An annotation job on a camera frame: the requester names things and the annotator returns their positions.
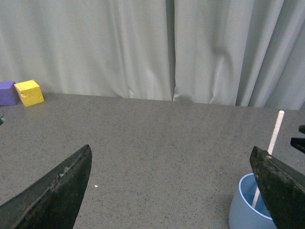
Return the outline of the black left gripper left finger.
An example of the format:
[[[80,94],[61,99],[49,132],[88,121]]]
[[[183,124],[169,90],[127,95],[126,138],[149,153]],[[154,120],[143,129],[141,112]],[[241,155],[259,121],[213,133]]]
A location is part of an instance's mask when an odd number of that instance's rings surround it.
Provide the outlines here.
[[[0,207],[2,229],[72,229],[88,185],[92,151],[84,145]]]

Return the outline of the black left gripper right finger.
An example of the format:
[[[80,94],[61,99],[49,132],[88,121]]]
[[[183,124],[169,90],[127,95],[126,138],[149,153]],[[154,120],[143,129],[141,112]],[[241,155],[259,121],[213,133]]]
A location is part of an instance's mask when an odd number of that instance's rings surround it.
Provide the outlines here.
[[[304,134],[305,126],[300,125],[298,130],[300,133]],[[300,152],[305,153],[305,139],[304,138],[292,137],[290,140],[290,145],[292,147],[296,148],[297,150],[299,150]]]

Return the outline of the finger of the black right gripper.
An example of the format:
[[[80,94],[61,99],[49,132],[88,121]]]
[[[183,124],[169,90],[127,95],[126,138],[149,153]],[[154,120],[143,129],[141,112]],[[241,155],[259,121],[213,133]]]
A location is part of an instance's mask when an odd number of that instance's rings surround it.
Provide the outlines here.
[[[305,176],[258,147],[250,164],[265,206],[278,229],[305,227]]]

